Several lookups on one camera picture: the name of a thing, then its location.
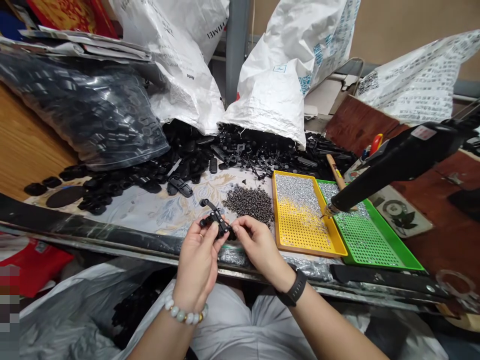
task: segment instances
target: black smartwatch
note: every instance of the black smartwatch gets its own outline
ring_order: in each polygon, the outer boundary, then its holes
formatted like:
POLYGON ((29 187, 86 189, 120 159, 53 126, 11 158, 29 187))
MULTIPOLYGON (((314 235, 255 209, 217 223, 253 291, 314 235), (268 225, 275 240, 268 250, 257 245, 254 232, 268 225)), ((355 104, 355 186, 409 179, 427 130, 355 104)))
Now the black smartwatch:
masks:
POLYGON ((285 306, 294 308, 297 306, 297 301, 304 292, 305 285, 307 284, 307 276, 295 265, 290 263, 288 265, 296 272, 295 282, 288 292, 280 292, 275 289, 275 293, 285 306))

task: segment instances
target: white label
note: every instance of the white label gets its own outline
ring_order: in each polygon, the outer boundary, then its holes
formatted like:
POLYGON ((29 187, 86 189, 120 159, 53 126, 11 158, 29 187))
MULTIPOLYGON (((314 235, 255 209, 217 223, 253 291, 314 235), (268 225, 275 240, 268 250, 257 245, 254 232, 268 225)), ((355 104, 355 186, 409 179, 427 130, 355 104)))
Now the white label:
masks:
POLYGON ((414 137, 422 140, 428 140, 436 133, 437 132, 435 130, 429 129, 428 127, 425 127, 423 125, 420 125, 419 127, 417 127, 415 130, 411 132, 411 134, 414 137))

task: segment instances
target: red fabric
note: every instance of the red fabric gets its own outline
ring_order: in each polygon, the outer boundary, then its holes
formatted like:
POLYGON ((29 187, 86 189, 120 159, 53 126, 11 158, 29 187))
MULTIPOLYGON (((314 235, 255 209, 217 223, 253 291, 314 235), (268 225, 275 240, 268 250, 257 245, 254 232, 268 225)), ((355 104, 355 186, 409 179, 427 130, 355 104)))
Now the red fabric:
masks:
POLYGON ((11 267, 9 276, 4 276, 8 268, 3 269, 0 286, 10 286, 10 292, 17 292, 14 288, 19 287, 20 295, 33 298, 73 258, 65 251, 30 238, 23 250, 0 261, 0 267, 11 267))

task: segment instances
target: clear plastic bag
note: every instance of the clear plastic bag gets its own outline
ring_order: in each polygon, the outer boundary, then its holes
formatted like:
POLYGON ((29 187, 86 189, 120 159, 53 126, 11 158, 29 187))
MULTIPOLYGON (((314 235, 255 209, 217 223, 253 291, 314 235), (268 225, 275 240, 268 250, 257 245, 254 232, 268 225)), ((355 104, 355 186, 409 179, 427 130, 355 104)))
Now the clear plastic bag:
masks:
POLYGON ((0 51, 0 80, 91 170, 126 168, 170 149, 128 64, 0 51))

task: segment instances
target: finger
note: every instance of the finger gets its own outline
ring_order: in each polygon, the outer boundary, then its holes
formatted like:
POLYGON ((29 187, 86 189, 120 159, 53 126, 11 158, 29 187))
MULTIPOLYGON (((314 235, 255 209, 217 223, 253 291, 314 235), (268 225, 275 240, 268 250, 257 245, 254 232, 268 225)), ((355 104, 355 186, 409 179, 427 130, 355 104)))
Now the finger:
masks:
POLYGON ((223 235, 221 238, 219 238, 217 241, 213 243, 213 248, 215 249, 216 253, 218 254, 222 246, 225 244, 227 241, 227 238, 229 237, 229 232, 227 231, 225 235, 223 235))
POLYGON ((236 235, 236 238, 241 242, 243 248, 248 252, 253 249, 255 246, 254 241, 250 238, 249 234, 243 226, 235 224, 232 226, 233 232, 236 235))
POLYGON ((225 215, 222 215, 221 218, 223 219, 224 222, 226 222, 227 224, 230 225, 230 220, 228 220, 227 218, 225 218, 225 215))
POLYGON ((207 215, 204 215, 198 219, 196 219, 188 228, 188 231, 186 232, 188 235, 190 234, 201 234, 202 227, 200 226, 200 220, 205 219, 207 215))
POLYGON ((219 234, 219 223, 218 222, 212 222, 210 227, 208 228, 205 236, 203 237, 203 242, 201 243, 201 246, 203 248, 207 248, 208 251, 212 248, 212 245, 214 244, 215 238, 219 234))
POLYGON ((252 234, 255 234, 256 232, 260 231, 262 229, 263 225, 265 225, 265 224, 263 222, 255 220, 251 216, 245 215, 245 216, 241 216, 238 219, 236 219, 234 222, 232 222, 231 225, 232 226, 240 225, 241 227, 249 229, 252 234))

